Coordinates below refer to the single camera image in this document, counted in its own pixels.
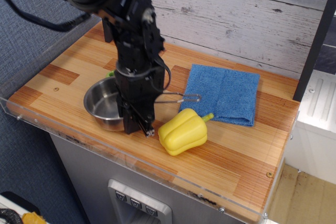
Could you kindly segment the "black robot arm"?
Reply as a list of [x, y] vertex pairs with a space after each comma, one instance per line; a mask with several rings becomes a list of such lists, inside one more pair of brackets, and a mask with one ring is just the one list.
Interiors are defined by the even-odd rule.
[[154, 103], [168, 86], [164, 79], [170, 70], [160, 57], [164, 39], [151, 0], [66, 1], [109, 27], [118, 52], [114, 78], [124, 130], [153, 135]]

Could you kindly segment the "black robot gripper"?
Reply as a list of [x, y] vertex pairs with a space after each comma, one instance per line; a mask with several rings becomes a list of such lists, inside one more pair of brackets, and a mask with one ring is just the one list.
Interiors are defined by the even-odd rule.
[[114, 76], [120, 91], [117, 106], [125, 133], [142, 130], [146, 137], [153, 136], [154, 102], [164, 89], [164, 68], [155, 66], [145, 72], [127, 73], [125, 68], [117, 66]]

